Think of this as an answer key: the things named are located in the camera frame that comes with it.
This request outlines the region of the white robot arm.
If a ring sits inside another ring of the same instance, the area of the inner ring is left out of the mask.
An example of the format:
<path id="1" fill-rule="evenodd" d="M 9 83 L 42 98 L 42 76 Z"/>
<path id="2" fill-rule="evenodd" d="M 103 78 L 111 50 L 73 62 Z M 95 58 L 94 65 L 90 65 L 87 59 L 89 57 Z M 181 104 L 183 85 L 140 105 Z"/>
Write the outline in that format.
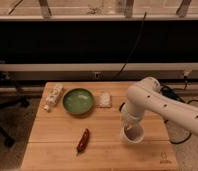
<path id="1" fill-rule="evenodd" d="M 167 98 L 159 90 L 160 83 L 154 77 L 146 77 L 129 86 L 121 109 L 125 124 L 137 126 L 144 112 L 149 110 L 198 136 L 198 107 Z"/>

